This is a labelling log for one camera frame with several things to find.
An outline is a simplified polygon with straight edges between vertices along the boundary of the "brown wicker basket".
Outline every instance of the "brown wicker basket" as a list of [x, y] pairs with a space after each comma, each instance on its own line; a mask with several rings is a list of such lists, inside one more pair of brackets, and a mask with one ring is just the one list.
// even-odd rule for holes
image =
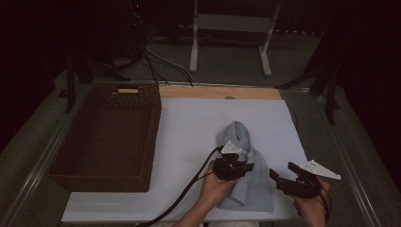
[[158, 86], [94, 84], [47, 176], [68, 191], [148, 191], [161, 109]]

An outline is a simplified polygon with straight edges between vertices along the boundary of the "gray cloth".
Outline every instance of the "gray cloth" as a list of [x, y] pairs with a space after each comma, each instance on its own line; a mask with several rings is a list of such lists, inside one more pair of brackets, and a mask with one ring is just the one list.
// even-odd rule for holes
[[253, 171], [247, 172], [230, 190], [218, 205], [224, 210], [273, 211], [269, 169], [262, 154], [251, 145], [250, 135], [244, 124], [234, 121], [218, 134], [218, 146], [231, 141], [242, 148], [239, 161], [254, 163]]

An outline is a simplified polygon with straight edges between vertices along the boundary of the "white board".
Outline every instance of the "white board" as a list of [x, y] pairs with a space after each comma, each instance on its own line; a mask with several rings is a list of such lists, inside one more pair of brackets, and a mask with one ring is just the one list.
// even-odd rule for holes
[[[71, 194], [63, 222], [147, 221], [162, 214], [181, 194], [217, 146], [216, 135], [233, 121], [242, 122], [251, 142], [270, 168], [295, 179], [288, 162], [306, 162], [305, 152], [284, 100], [162, 98], [150, 190], [147, 193]], [[292, 199], [275, 188], [273, 212], [239, 212], [215, 208], [206, 221], [297, 218]], [[179, 219], [195, 202], [197, 182], [164, 220]]]

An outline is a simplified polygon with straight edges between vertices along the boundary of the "white metal stand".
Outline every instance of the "white metal stand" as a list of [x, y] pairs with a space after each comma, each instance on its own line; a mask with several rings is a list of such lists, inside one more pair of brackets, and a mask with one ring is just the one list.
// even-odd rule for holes
[[194, 34], [191, 52], [191, 61], [189, 64], [189, 71], [196, 72], [198, 65], [198, 29], [212, 29], [212, 30], [232, 30], [232, 31], [248, 31], [248, 32], [266, 32], [266, 41], [263, 45], [259, 46], [260, 60], [264, 75], [271, 76], [271, 69], [266, 54], [272, 33], [274, 31], [275, 23], [278, 13], [280, 11], [280, 4], [277, 4], [273, 15], [271, 17], [250, 17], [250, 16], [231, 16], [231, 15], [217, 15], [217, 14], [204, 14], [198, 12], [198, 0], [195, 0], [194, 9]]

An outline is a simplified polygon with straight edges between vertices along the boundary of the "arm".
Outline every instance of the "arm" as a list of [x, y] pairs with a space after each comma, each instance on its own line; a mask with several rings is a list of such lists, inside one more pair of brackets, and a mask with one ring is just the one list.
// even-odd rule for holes
[[203, 179], [200, 196], [195, 205], [177, 222], [175, 227], [198, 227], [202, 224], [207, 213], [215, 207], [225, 196], [229, 188], [235, 183], [234, 181], [222, 181], [216, 174], [213, 174], [214, 161], [209, 163], [207, 175]]
[[[322, 181], [322, 187], [325, 189], [321, 191], [324, 197], [327, 196], [326, 191], [330, 189], [330, 184]], [[315, 197], [312, 199], [301, 199], [295, 196], [291, 196], [294, 199], [295, 208], [300, 212], [301, 217], [304, 219], [304, 222], [307, 227], [325, 227], [325, 209], [324, 203], [321, 197]]]

